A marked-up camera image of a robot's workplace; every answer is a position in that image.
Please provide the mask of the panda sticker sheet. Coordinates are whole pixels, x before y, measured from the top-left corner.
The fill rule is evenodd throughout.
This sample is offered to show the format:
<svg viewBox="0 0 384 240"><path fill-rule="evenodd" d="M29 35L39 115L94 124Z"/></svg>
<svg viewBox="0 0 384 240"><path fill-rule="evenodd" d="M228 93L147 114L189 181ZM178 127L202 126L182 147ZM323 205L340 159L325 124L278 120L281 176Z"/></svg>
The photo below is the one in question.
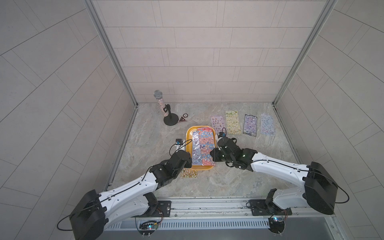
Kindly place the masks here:
<svg viewBox="0 0 384 240"><path fill-rule="evenodd" d="M197 178L198 171L193 170L191 168L184 168L181 172L182 178Z"/></svg>

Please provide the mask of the yellow storage box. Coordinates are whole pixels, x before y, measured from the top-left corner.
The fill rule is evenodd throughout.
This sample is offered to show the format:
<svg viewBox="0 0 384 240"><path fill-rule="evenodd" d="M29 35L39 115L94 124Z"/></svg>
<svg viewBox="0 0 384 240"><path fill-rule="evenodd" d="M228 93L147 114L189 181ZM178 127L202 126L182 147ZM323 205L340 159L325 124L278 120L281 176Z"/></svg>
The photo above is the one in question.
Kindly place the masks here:
<svg viewBox="0 0 384 240"><path fill-rule="evenodd" d="M186 150L188 153L191 154L191 157L192 157L192 146L193 146L193 140L192 140L192 131L193 130L197 130L198 128L203 128L203 127L209 127L209 126L194 126L194 127L191 127L188 129L187 133L186 133L186 138L187 138L187 145L186 145ZM213 133L214 133L214 136L215 136L215 147L216 147L216 133L214 131L213 128L211 128L213 130ZM210 170L212 169L214 166L194 166L192 164L192 169L193 170L196 170L196 171L206 171L206 170Z"/></svg>

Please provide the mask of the pink sticker sheet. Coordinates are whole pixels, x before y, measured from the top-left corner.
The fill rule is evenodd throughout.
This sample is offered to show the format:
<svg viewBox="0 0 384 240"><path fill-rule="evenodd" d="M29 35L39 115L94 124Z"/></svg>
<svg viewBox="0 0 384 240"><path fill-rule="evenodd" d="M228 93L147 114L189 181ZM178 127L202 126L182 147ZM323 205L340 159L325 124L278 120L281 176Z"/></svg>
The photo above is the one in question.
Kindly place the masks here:
<svg viewBox="0 0 384 240"><path fill-rule="evenodd" d="M211 116L211 125L216 135L219 135L220 133L227 135L225 121L222 116Z"/></svg>

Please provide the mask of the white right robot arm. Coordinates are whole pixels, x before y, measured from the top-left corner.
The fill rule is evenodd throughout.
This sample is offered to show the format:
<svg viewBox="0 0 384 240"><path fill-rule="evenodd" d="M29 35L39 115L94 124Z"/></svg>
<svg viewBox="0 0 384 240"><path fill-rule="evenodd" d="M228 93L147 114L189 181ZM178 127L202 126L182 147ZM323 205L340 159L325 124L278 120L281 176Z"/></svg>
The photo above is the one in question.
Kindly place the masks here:
<svg viewBox="0 0 384 240"><path fill-rule="evenodd" d="M237 146L234 139L221 137L218 147L210 152L215 162L230 168L263 173L284 180L294 188L271 189L262 209L271 215L290 208L307 208L333 215L339 186L319 163L299 165L269 157L256 150Z"/></svg>

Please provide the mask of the yellow-green sticker sheet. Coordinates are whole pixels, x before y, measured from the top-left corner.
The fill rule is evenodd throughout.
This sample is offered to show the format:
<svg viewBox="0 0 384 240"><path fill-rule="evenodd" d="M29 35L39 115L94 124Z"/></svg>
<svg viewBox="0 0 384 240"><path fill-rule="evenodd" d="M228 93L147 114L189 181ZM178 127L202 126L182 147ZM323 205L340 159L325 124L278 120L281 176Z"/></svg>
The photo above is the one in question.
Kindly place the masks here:
<svg viewBox="0 0 384 240"><path fill-rule="evenodd" d="M242 133L238 111L226 111L227 131L230 135L240 135Z"/></svg>

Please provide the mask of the blue puffy sticker sheet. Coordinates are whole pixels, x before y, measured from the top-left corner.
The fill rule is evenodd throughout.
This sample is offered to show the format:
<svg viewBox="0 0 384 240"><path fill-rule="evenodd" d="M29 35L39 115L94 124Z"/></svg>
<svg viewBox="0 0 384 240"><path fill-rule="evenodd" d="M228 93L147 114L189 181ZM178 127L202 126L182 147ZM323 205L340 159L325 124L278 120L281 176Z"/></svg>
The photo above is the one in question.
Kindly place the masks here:
<svg viewBox="0 0 384 240"><path fill-rule="evenodd" d="M200 139L199 139L199 131L193 130L192 131L192 140L193 140L193 146L192 146L192 164L194 166L201 166L202 161L202 153L201 153L201 145L200 145Z"/></svg>

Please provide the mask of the red blue sticker sheet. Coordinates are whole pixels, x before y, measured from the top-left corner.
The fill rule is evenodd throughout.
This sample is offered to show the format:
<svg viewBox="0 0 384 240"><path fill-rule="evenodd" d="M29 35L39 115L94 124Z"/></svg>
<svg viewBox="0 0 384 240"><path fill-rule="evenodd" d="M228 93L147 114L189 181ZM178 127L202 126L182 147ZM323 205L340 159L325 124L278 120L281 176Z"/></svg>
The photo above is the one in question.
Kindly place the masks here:
<svg viewBox="0 0 384 240"><path fill-rule="evenodd" d="M202 166L215 166L210 152L215 148L215 136L209 127L198 128Z"/></svg>

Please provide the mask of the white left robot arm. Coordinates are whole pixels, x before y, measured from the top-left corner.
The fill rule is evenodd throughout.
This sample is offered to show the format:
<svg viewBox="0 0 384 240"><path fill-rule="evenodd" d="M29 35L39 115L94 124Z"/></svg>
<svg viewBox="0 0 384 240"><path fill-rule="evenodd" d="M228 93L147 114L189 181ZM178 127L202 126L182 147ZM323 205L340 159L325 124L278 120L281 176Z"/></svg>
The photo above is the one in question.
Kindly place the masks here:
<svg viewBox="0 0 384 240"><path fill-rule="evenodd" d="M175 152L169 160L151 166L148 171L116 189L84 194L69 215L77 240L95 240L109 226L130 217L149 217L157 209L154 191L170 184L184 168L192 167L190 153Z"/></svg>

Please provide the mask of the light blue sticker sheet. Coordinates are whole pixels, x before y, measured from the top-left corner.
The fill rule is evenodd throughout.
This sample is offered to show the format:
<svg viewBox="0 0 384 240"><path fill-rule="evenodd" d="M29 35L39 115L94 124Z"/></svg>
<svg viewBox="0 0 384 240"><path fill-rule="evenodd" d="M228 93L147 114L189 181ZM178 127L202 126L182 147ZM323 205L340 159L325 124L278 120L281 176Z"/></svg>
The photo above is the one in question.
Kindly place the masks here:
<svg viewBox="0 0 384 240"><path fill-rule="evenodd" d="M268 114L261 114L261 134L275 136L274 118Z"/></svg>

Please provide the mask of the purple bonbon sticker sheet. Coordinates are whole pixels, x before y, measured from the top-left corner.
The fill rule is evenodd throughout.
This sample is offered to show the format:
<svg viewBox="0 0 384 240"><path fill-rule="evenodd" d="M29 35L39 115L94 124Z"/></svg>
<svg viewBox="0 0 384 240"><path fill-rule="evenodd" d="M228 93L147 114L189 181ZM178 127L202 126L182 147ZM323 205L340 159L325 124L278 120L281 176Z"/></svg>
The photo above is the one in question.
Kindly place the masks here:
<svg viewBox="0 0 384 240"><path fill-rule="evenodd" d="M245 114L243 134L256 137L257 123L258 118L256 116Z"/></svg>

